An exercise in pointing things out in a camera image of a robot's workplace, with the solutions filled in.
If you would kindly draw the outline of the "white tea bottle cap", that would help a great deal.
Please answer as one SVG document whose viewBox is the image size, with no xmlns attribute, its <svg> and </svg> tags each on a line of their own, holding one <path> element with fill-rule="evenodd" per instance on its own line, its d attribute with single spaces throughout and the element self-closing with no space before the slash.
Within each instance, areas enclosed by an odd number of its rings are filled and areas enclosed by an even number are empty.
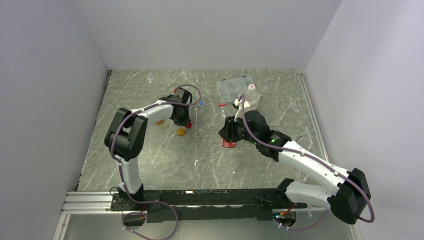
<svg viewBox="0 0 424 240">
<path fill-rule="evenodd" d="M 248 85 L 248 91 L 249 92 L 255 92 L 255 91 L 257 91 L 257 88 L 254 84 L 249 84 Z"/>
</svg>

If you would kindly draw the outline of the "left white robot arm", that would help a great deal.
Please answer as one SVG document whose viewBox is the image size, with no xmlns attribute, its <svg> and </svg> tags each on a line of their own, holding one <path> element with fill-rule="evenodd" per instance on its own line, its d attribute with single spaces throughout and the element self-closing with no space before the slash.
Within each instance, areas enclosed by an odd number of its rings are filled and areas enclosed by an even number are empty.
<svg viewBox="0 0 424 240">
<path fill-rule="evenodd" d="M 117 110 L 104 138 L 104 144 L 112 158 L 117 161 L 119 187 L 126 193 L 123 202 L 129 209 L 137 210 L 144 203 L 144 189 L 137 157 L 143 149 L 147 128 L 170 119 L 174 125 L 189 129 L 192 126 L 189 116 L 189 106 L 192 102 L 193 95 L 184 90 L 182 93 L 162 97 L 139 109 Z"/>
</svg>

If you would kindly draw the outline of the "large clear tea bottle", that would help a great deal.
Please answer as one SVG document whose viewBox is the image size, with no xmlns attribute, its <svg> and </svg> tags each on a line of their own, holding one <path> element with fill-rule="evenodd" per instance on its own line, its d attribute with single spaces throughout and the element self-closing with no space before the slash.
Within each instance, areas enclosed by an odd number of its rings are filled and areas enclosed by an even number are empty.
<svg viewBox="0 0 424 240">
<path fill-rule="evenodd" d="M 247 90 L 244 92 L 245 101 L 249 102 L 251 105 L 252 110 L 256 110 L 258 108 L 258 102 L 260 100 L 260 94 L 258 92 L 258 89 L 256 87 L 255 92 L 249 92 L 248 87 Z"/>
</svg>

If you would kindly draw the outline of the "small red label bottle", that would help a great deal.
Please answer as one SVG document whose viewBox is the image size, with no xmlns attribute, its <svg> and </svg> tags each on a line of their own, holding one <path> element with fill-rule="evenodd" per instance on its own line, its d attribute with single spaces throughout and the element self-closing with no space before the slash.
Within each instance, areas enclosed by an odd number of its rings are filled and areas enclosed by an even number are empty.
<svg viewBox="0 0 424 240">
<path fill-rule="evenodd" d="M 232 118 L 234 116 L 234 108 L 231 104 L 228 105 L 227 103 L 220 103 L 218 107 L 220 109 L 220 117 L 218 124 L 220 126 L 220 130 L 218 131 L 218 135 L 220 136 L 221 146 L 227 149 L 235 148 L 237 146 L 237 143 L 232 140 L 229 140 L 229 118 Z"/>
</svg>

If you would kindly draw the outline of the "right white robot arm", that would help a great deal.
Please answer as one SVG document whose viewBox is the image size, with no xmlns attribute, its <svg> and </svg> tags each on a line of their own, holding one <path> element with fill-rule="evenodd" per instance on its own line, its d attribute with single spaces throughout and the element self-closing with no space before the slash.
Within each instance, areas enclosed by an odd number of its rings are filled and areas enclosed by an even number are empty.
<svg viewBox="0 0 424 240">
<path fill-rule="evenodd" d="M 321 207 L 350 225 L 358 220 L 374 221 L 371 192 L 363 171 L 347 170 L 324 161 L 288 135 L 272 130 L 257 110 L 246 112 L 243 118 L 227 116 L 218 134 L 225 148 L 247 141 L 263 156 L 288 164 L 318 182 L 319 185 L 310 185 L 288 178 L 283 180 L 275 189 L 275 200 L 280 207 L 287 208 L 292 203 Z"/>
</svg>

